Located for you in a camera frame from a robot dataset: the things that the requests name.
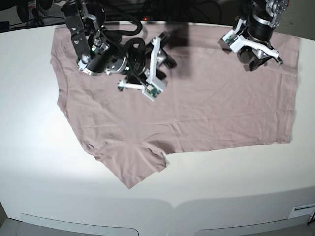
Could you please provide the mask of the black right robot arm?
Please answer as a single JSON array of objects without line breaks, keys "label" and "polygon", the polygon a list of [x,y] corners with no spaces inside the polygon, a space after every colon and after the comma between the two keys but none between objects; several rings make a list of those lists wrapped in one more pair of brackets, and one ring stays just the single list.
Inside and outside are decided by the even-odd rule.
[{"label": "black right robot arm", "polygon": [[[164,92],[165,74],[161,66],[176,67],[175,60],[164,50],[170,35],[162,32],[149,43],[138,37],[142,23],[104,0],[57,0],[71,33],[71,42],[81,72],[98,76],[121,74],[118,89],[137,89],[155,101]],[[104,23],[109,7],[136,25],[136,30],[108,30]]]}]

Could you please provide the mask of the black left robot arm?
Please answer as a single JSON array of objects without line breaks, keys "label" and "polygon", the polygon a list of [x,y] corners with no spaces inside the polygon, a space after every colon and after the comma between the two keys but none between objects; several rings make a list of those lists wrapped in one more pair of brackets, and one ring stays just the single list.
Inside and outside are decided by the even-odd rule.
[{"label": "black left robot arm", "polygon": [[288,7],[288,0],[240,1],[237,24],[222,40],[237,54],[246,71],[255,71],[270,59],[283,63],[270,40]]}]

